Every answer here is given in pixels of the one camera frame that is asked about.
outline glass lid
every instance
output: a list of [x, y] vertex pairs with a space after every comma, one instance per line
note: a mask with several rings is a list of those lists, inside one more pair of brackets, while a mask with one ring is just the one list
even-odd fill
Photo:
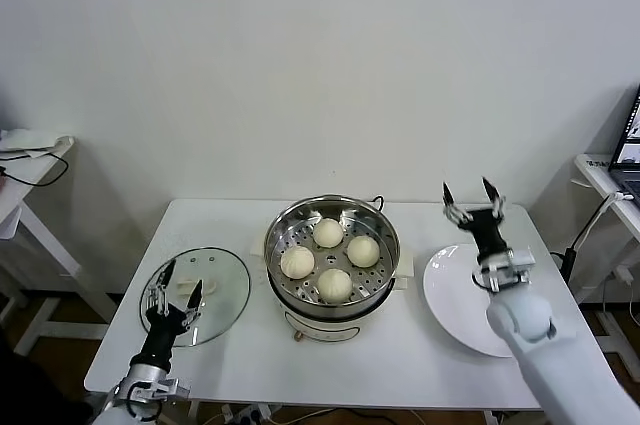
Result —
[[202, 300], [198, 310], [201, 315], [187, 332], [176, 338], [174, 346], [192, 347], [229, 330], [247, 305], [251, 279], [246, 265], [237, 255], [215, 247], [188, 250], [156, 270], [140, 297], [140, 319], [144, 329], [149, 331], [149, 321], [145, 317], [147, 298], [159, 275], [172, 260], [175, 260], [175, 268], [166, 287], [169, 303], [186, 310], [191, 292], [202, 280]]

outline white cable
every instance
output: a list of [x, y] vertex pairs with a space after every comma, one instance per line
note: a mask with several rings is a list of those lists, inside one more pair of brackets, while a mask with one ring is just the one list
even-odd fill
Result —
[[321, 413], [333, 412], [334, 410], [335, 410], [335, 408], [325, 408], [324, 410], [318, 410], [317, 412], [313, 412], [313, 413], [310, 413], [310, 414], [305, 415], [303, 417], [296, 418], [295, 420], [290, 420], [290, 421], [284, 422], [284, 423], [276, 422], [276, 421], [272, 420], [271, 418], [268, 418], [267, 420], [269, 420], [274, 425], [291, 425], [292, 423], [299, 422], [300, 420], [306, 420], [307, 418], [315, 417], [316, 415], [320, 415]]
[[624, 194], [622, 192], [611, 192], [609, 195], [607, 195], [607, 200], [604, 202], [602, 207], [600, 207], [598, 214], [593, 218], [593, 220], [591, 221], [591, 224], [582, 235], [582, 238], [576, 244], [576, 247], [575, 247], [576, 252], [580, 250], [580, 247], [582, 247], [582, 245], [584, 245], [584, 242], [587, 240], [587, 236], [589, 235], [589, 232], [591, 232], [591, 229], [596, 224], [596, 222], [600, 219], [600, 217], [604, 215], [604, 212], [606, 212], [611, 205], [613, 205], [616, 202], [620, 202], [622, 200], [633, 200], [633, 196], [629, 194]]
[[633, 316], [633, 312], [631, 311], [631, 304], [633, 303], [633, 287], [629, 285], [629, 288], [631, 289], [631, 298], [629, 299], [629, 316], [631, 317], [631, 320], [633, 320], [633, 323], [640, 327], [640, 322], [636, 320], [636, 317]]
[[209, 425], [211, 422], [213, 422], [216, 418], [221, 417], [223, 414], [219, 413], [218, 415], [214, 415], [213, 417], [209, 418], [206, 422], [204, 422], [202, 425]]
[[424, 421], [424, 420], [422, 420], [422, 417], [421, 417], [420, 415], [418, 415], [418, 413], [417, 413], [415, 410], [409, 410], [409, 411], [410, 411], [411, 413], [413, 413], [413, 414], [416, 416], [416, 418], [417, 418], [418, 420], [420, 420], [420, 423], [421, 423], [422, 425], [427, 425], [427, 424], [425, 423], [425, 421]]

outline black cable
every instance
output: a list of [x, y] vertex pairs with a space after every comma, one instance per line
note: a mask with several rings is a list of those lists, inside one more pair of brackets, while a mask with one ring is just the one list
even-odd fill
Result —
[[602, 202], [600, 202], [600, 205], [598, 205], [598, 208], [596, 208], [595, 212], [593, 212], [593, 215], [591, 215], [589, 220], [587, 220], [587, 223], [584, 224], [584, 227], [582, 227], [582, 230], [580, 230], [580, 233], [578, 233], [578, 235], [576, 236], [576, 239], [573, 241], [573, 243], [571, 244], [571, 246], [569, 248], [572, 248], [572, 249], [575, 248], [575, 246], [578, 243], [578, 240], [580, 240], [580, 237], [582, 236], [582, 234], [587, 231], [587, 228], [589, 228], [589, 225], [591, 224], [591, 220], [596, 218], [596, 215], [598, 215], [598, 213], [600, 213], [600, 210], [602, 210], [602, 207], [604, 207], [604, 204], [607, 202], [607, 200], [609, 200], [608, 196], [605, 197], [604, 200], [602, 200]]
[[[48, 187], [49, 185], [53, 185], [58, 180], [60, 180], [65, 173], [67, 173], [67, 170], [69, 170], [69, 162], [67, 162], [64, 158], [61, 158], [61, 157], [58, 157], [57, 155], [54, 155], [53, 153], [47, 153], [46, 155], [49, 155], [49, 156], [55, 158], [56, 160], [58, 160], [59, 162], [62, 162], [64, 164], [64, 170], [62, 170], [62, 172], [60, 172], [57, 177], [55, 177], [52, 180], [49, 180], [48, 182], [45, 182], [45, 183], [30, 183], [30, 182], [27, 182], [27, 181], [22, 180], [20, 178], [14, 177], [13, 175], [9, 175], [6, 172], [6, 169], [2, 169], [1, 167], [0, 167], [0, 175], [2, 175], [4, 177], [7, 177], [7, 178], [10, 178], [11, 180], [15, 180], [16, 182], [23, 183], [24, 185], [29, 185], [31, 187]], [[18, 158], [25, 158], [25, 157], [7, 158], [7, 159], [4, 159], [4, 160], [5, 161], [17, 160]]]
[[0, 162], [12, 162], [13, 160], [22, 160], [23, 158], [31, 158], [29, 155], [20, 155], [18, 157], [0, 158]]
[[356, 412], [355, 410], [351, 409], [351, 408], [345, 408], [344, 410], [353, 413], [354, 415], [360, 417], [360, 418], [373, 418], [375, 420], [384, 420], [385, 422], [389, 422], [391, 425], [398, 425], [398, 422], [396, 422], [395, 420], [390, 419], [389, 417], [385, 417], [384, 415], [366, 415], [364, 413], [360, 413], [360, 412]]
[[384, 208], [384, 197], [382, 195], [378, 195], [376, 198], [374, 198], [371, 201], [373, 203], [376, 203], [378, 200], [380, 200], [380, 205], [378, 205], [378, 211], [381, 212], [382, 209]]
[[160, 414], [162, 413], [162, 402], [157, 402], [158, 409], [153, 415], [150, 415], [148, 417], [139, 417], [136, 414], [136, 412], [134, 412], [133, 409], [131, 408], [131, 395], [133, 395], [133, 391], [136, 388], [148, 389], [150, 387], [151, 387], [150, 383], [135, 382], [133, 385], [131, 385], [131, 388], [129, 389], [129, 391], [127, 391], [127, 397], [124, 400], [124, 406], [127, 409], [127, 413], [131, 415], [135, 420], [140, 420], [141, 422], [155, 422], [160, 416]]
[[573, 265], [576, 261], [576, 256], [578, 254], [578, 252], [575, 249], [576, 245], [578, 244], [578, 241], [580, 240], [583, 234], [587, 233], [589, 226], [593, 225], [592, 223], [593, 220], [596, 219], [596, 217], [602, 211], [602, 208], [606, 205], [608, 200], [609, 200], [609, 197], [607, 196], [604, 198], [604, 200], [602, 200], [602, 202], [600, 202], [600, 205], [598, 205], [598, 208], [595, 209], [591, 217], [589, 217], [589, 220], [587, 220], [587, 223], [585, 223], [584, 227], [582, 227], [582, 230], [580, 230], [580, 233], [576, 235], [576, 238], [571, 244], [571, 246], [567, 247], [564, 253], [551, 252], [551, 255], [555, 255], [556, 257], [559, 257], [562, 260], [562, 265], [560, 265], [560, 275], [562, 275], [562, 278], [564, 279], [565, 283], [569, 283], [569, 279], [571, 278], [571, 272], [573, 272]]
[[317, 417], [323, 417], [325, 415], [329, 415], [330, 413], [333, 412], [337, 412], [338, 410], [346, 410], [349, 413], [352, 413], [360, 418], [372, 418], [374, 420], [384, 420], [388, 423], [390, 423], [391, 425], [398, 425], [398, 422], [396, 422], [395, 420], [392, 420], [389, 417], [385, 417], [384, 415], [367, 415], [364, 413], [360, 413], [360, 412], [356, 412], [355, 410], [351, 409], [351, 408], [335, 408], [333, 410], [327, 410], [326, 412], [323, 413], [318, 413], [317, 415], [313, 415], [311, 417], [306, 417], [306, 418], [301, 418], [300, 420], [296, 421], [294, 423], [294, 425], [300, 425], [303, 421], [305, 420], [311, 420], [312, 418], [317, 418]]

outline stainless steel steamer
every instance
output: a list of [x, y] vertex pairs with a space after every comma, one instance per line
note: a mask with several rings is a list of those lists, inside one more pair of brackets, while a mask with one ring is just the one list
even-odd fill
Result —
[[[343, 241], [334, 248], [321, 248], [313, 240], [313, 227], [323, 218], [338, 221], [345, 230]], [[347, 246], [357, 236], [367, 235], [380, 246], [380, 258], [370, 268], [358, 268], [347, 257]], [[315, 267], [307, 277], [294, 280], [280, 270], [280, 257], [295, 245], [307, 247]], [[398, 266], [398, 236], [380, 210], [361, 200], [340, 195], [323, 195], [294, 203], [281, 212], [265, 236], [264, 260], [269, 281], [277, 297], [300, 316], [319, 322], [345, 322], [376, 309], [393, 288]], [[318, 295], [320, 274], [338, 268], [353, 281], [350, 298], [343, 304], [328, 304]]]

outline white wall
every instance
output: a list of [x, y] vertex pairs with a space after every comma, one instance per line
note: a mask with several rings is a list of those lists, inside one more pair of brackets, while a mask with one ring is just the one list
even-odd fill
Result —
[[114, 289], [174, 197], [436, 201], [445, 178], [477, 200], [484, 174], [570, 234], [562, 174], [611, 147], [602, 124], [640, 75], [637, 0], [0, 0], [0, 17], [5, 123], [79, 139], [32, 203]]

